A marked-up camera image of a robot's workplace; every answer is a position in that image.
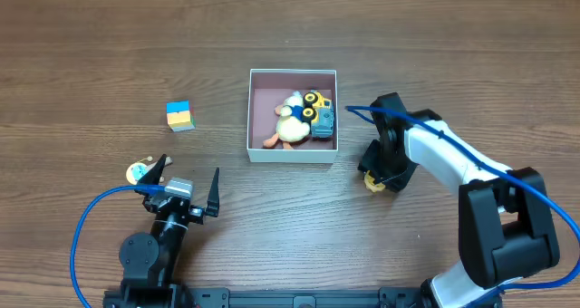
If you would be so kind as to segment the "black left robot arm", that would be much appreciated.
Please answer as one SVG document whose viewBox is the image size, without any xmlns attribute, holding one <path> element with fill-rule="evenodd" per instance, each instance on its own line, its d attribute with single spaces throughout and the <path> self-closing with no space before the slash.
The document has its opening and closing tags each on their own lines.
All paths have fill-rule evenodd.
<svg viewBox="0 0 580 308">
<path fill-rule="evenodd" d="M 219 171 L 212 178 L 207 204 L 200 207 L 191 203 L 195 190 L 192 181 L 172 178 L 166 185 L 160 184 L 166 161 L 167 156 L 162 155 L 137 183 L 142 205 L 155 218 L 148 233 L 129 236 L 121 245 L 123 292 L 168 290 L 189 225 L 202 225 L 206 217 L 218 216 Z"/>
</svg>

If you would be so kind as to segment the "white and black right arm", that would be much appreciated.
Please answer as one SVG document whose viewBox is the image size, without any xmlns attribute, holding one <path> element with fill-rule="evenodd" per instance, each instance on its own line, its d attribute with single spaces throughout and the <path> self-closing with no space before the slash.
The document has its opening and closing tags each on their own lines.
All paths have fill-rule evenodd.
<svg viewBox="0 0 580 308">
<path fill-rule="evenodd" d="M 398 93 L 378 97 L 371 123 L 379 133 L 358 169 L 372 192 L 398 193 L 423 166 L 459 200 L 459 257 L 426 280 L 412 307 L 499 307 L 498 288 L 559 263 L 560 250 L 542 176 L 512 169 L 457 137 L 431 110 L 407 111 Z"/>
</svg>

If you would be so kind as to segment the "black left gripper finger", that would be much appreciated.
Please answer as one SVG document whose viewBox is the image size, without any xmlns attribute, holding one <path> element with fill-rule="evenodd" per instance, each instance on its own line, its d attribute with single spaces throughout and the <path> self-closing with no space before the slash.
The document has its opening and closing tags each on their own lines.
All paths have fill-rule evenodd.
<svg viewBox="0 0 580 308">
<path fill-rule="evenodd" d="M 216 168 L 214 177 L 212 178 L 211 187 L 208 192 L 206 215 L 209 217 L 218 217 L 219 213 L 218 182 L 219 182 L 219 168 Z"/>
<path fill-rule="evenodd" d="M 144 185 L 158 185 L 160 183 L 163 169 L 166 166 L 168 156 L 163 154 L 159 160 L 145 168 L 139 170 L 139 175 L 136 177 L 138 184 Z"/>
</svg>

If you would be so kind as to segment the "grey and yellow toy truck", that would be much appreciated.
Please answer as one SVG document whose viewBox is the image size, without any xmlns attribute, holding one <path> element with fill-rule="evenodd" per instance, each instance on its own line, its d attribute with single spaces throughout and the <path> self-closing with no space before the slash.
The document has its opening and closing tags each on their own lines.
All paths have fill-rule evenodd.
<svg viewBox="0 0 580 308">
<path fill-rule="evenodd" d="M 334 134 L 334 106 L 319 91 L 311 90 L 304 96 L 302 121 L 310 125 L 315 139 L 329 139 Z"/>
</svg>

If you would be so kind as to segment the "yellow wheel-shaped toy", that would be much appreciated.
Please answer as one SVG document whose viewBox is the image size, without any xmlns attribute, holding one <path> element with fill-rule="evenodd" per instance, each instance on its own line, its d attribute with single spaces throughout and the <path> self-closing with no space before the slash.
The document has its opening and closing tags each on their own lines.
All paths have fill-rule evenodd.
<svg viewBox="0 0 580 308">
<path fill-rule="evenodd" d="M 365 187 L 370 190 L 372 193 L 382 192 L 386 189 L 385 185 L 381 182 L 376 183 L 375 178 L 371 175 L 371 171 L 367 170 L 363 177 L 363 182 Z"/>
</svg>

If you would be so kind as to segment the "yellow plush duck toy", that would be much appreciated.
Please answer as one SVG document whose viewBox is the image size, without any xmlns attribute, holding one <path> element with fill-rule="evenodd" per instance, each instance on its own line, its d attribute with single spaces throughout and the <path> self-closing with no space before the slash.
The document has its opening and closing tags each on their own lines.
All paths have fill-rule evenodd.
<svg viewBox="0 0 580 308">
<path fill-rule="evenodd" d="M 284 102 L 275 107 L 278 121 L 275 126 L 275 134 L 263 141 L 265 148 L 273 148 L 278 141 L 283 149 L 293 149 L 292 144 L 302 141 L 310 133 L 310 124 L 303 121 L 302 114 L 305 109 L 303 95 L 294 91 Z"/>
</svg>

